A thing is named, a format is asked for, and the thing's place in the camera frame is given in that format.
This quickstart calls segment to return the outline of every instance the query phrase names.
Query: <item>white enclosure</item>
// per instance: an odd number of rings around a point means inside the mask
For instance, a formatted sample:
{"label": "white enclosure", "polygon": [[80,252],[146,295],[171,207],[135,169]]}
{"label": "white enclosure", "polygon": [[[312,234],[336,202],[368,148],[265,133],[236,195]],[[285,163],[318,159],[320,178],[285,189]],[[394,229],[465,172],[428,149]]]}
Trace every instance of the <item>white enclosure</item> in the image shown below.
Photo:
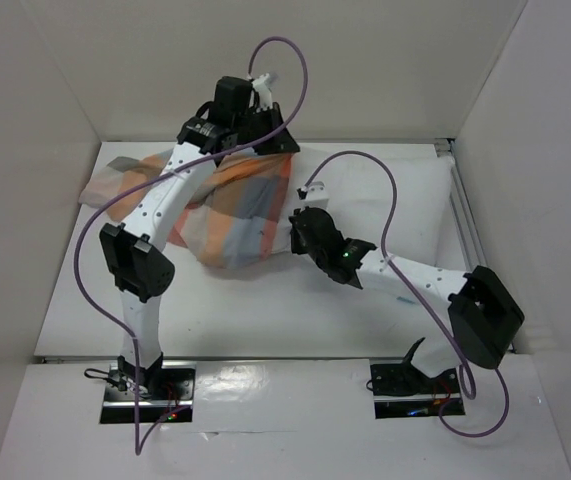
{"label": "white enclosure", "polygon": [[[356,414],[365,419],[359,425],[339,414],[341,408],[369,408],[371,399],[354,384],[367,375],[364,360],[345,360],[346,378],[331,362],[285,363],[265,368],[281,368],[276,378],[289,371],[299,375],[291,385],[301,388],[314,387],[315,380],[297,368],[328,375],[317,386],[326,389],[310,397],[311,404],[307,397],[292,397],[309,416],[292,417],[296,431],[281,435],[285,427],[271,425],[264,437],[221,435],[216,443],[211,435],[221,430],[218,424],[192,430],[194,436],[168,427],[161,432],[165,437],[150,440],[147,458],[131,463],[137,461],[131,428],[97,428],[92,413],[97,404],[90,398],[97,389],[82,382],[75,363],[114,358],[109,340],[87,342],[87,348],[80,329],[68,341],[64,325],[56,326],[57,320],[70,325],[56,315],[65,305],[60,301],[68,268],[64,256],[79,213],[78,195],[101,142],[172,141],[211,97],[218,78],[243,76],[252,48],[274,34],[295,40],[310,68],[307,101],[291,128],[297,139],[379,143],[383,151],[397,152],[385,144],[414,144],[418,150],[412,151],[434,157],[435,141],[454,139],[455,188],[439,251],[455,252],[456,260],[447,256],[453,263],[439,264],[463,268],[463,259],[485,259],[525,312],[517,344],[525,354],[505,362],[508,383],[507,372],[513,376],[514,412],[501,436],[479,447],[452,439],[436,422],[418,423],[414,430],[401,421],[413,442],[429,438],[426,453],[396,450],[363,477],[384,476],[401,465],[397,473],[419,478],[449,478],[449,472],[462,478],[518,478],[519,472],[522,478],[571,478],[571,0],[0,0],[0,479],[103,477],[111,470],[95,455],[101,448],[115,457],[132,456],[121,464],[118,478],[132,472],[137,478],[212,478],[223,472],[241,478],[242,469],[220,462],[198,470],[199,459],[207,463],[229,452],[237,452],[239,461],[252,458],[252,452],[268,459],[247,478],[270,472],[275,478],[321,478],[332,473],[321,460],[339,459],[350,467],[332,475],[354,478],[374,460],[356,458],[348,453],[351,444],[337,439],[347,432],[354,439],[360,435],[368,452],[381,450],[379,456],[388,451],[382,447],[394,449],[400,441],[400,430],[368,424],[364,410]],[[277,98],[289,113],[301,80],[295,56],[270,46],[256,70],[279,74]],[[447,145],[436,143],[439,150]],[[102,145],[117,150],[115,143]],[[472,216],[478,237],[467,229]],[[360,338],[363,345],[336,350],[336,344],[327,344],[319,355],[301,356],[376,355],[370,349],[372,332],[364,328],[336,330],[341,341]],[[310,334],[322,338],[324,329]],[[48,338],[55,342],[44,342]],[[312,342],[308,346],[313,350]],[[105,352],[92,350],[103,347]],[[328,353],[337,351],[348,353]],[[72,365],[29,365],[34,355],[76,358]],[[493,381],[481,376],[489,392],[496,391]],[[336,400],[336,410],[321,408],[322,399],[341,397],[336,393],[341,391],[346,395]],[[470,410],[481,423],[500,408],[499,396],[482,397]],[[56,402],[74,412],[60,425],[67,437],[54,427],[42,434],[56,416]],[[256,423],[260,412],[248,405],[230,415],[248,419],[253,432],[262,427]],[[228,433],[238,434],[243,425]],[[301,446],[319,448],[324,457],[315,463]],[[190,457],[189,468],[161,461],[173,447]],[[276,455],[281,448],[294,453]],[[59,471],[36,454],[45,450],[74,456]],[[469,458],[474,460],[466,468],[461,462]],[[513,463],[497,473],[507,459]],[[307,470],[297,470],[298,462]]]}

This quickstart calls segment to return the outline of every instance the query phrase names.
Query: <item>white table surface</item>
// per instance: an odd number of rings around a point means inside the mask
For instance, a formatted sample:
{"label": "white table surface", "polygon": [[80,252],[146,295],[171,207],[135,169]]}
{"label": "white table surface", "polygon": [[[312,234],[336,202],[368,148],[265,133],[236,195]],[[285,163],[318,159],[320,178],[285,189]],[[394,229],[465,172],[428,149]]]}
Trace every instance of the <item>white table surface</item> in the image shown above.
{"label": "white table surface", "polygon": [[[172,145],[171,142],[103,143],[95,169],[119,155],[143,158]],[[387,158],[436,156],[431,144],[306,146],[329,153],[345,148],[362,149]],[[311,173],[294,170],[292,188],[302,185]],[[332,169],[327,169],[327,175],[332,175]],[[344,192],[333,195],[330,211],[332,206],[348,208],[349,201]],[[121,331],[85,302],[72,273],[74,245],[92,212],[89,207],[81,207],[35,355],[96,358],[119,354]],[[120,316],[118,291],[98,241],[103,223],[99,219],[90,230],[81,256],[81,270],[89,292],[101,305]],[[420,306],[402,303],[380,292],[335,284],[303,257],[284,253],[244,269],[221,271],[203,267],[186,249],[168,245],[164,253],[176,266],[174,281],[161,303],[160,338],[167,357],[402,356],[419,337],[440,335],[431,321],[419,321],[427,318]],[[437,258],[441,267],[465,270],[449,206]]]}
{"label": "white table surface", "polygon": [[[376,420],[366,360],[199,363],[193,423],[162,426],[140,457],[131,425],[98,423],[104,386],[82,376],[88,366],[28,367],[0,480],[571,479],[526,355],[505,357],[510,416],[477,440],[434,417]],[[503,408],[494,373],[474,370],[477,400],[448,417],[466,431],[487,429]]]}

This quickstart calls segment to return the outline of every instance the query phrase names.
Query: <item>black bracket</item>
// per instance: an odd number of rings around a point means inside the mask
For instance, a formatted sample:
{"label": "black bracket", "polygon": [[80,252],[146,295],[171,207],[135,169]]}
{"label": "black bracket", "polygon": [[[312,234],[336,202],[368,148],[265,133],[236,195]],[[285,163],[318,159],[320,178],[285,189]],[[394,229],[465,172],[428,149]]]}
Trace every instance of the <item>black bracket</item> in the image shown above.
{"label": "black bracket", "polygon": [[106,223],[99,233],[107,268],[119,290],[127,290],[145,303],[162,295],[174,279],[174,265],[145,235],[127,232],[122,225]]}
{"label": "black bracket", "polygon": [[372,392],[374,395],[408,397],[430,393],[433,380],[412,365],[414,353],[425,338],[418,340],[409,349],[400,363],[372,365]]}
{"label": "black bracket", "polygon": [[[118,371],[131,379],[136,378],[136,365],[132,365],[125,357],[120,355],[117,359]],[[148,391],[154,392],[158,387],[158,376],[163,369],[163,354],[158,357],[154,363],[147,368],[140,368],[138,371],[138,380],[142,386]]]}
{"label": "black bracket", "polygon": [[376,245],[344,238],[330,214],[322,208],[296,209],[289,221],[292,253],[309,255],[316,266],[337,283],[363,288],[356,270],[367,252],[376,250]]}
{"label": "black bracket", "polygon": [[[196,145],[204,154],[216,154],[237,145],[264,137],[283,124],[277,103],[260,110],[252,105],[256,99],[252,82],[242,78],[223,77],[216,83],[214,100],[206,102],[190,118],[176,137],[179,144]],[[300,147],[287,129],[254,147],[258,155],[296,153]]]}
{"label": "black bracket", "polygon": [[461,291],[449,296],[454,338],[470,362],[497,368],[525,316],[491,269],[478,266],[465,278]]}

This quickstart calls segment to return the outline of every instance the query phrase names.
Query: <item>white wall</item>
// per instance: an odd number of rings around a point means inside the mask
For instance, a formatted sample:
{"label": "white wall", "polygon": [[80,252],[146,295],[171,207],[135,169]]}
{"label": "white wall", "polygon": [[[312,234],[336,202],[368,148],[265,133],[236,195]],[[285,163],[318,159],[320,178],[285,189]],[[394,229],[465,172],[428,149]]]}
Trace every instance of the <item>white wall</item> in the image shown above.
{"label": "white wall", "polygon": [[530,0],[456,142],[571,463],[571,0]]}
{"label": "white wall", "polygon": [[[105,140],[172,140],[222,75],[287,35],[310,90],[298,138],[434,138],[458,133],[524,0],[23,0]],[[290,111],[300,67],[269,47]]]}
{"label": "white wall", "polygon": [[97,145],[24,10],[0,0],[0,445]]}

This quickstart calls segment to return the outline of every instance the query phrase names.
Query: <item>cloth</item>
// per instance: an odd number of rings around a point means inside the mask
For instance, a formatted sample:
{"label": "cloth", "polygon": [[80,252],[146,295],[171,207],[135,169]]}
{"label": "cloth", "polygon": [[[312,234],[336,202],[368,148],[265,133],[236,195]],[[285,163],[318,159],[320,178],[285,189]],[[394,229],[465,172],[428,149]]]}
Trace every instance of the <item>cloth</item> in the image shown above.
{"label": "cloth", "polygon": [[[99,207],[136,185],[160,175],[172,150],[143,160],[118,157],[97,172],[80,203]],[[256,156],[239,152],[225,157],[196,191],[168,241],[188,248],[203,264],[234,269],[264,260],[274,251],[278,221],[292,171],[292,154]],[[145,196],[141,190],[107,210],[123,220]]]}

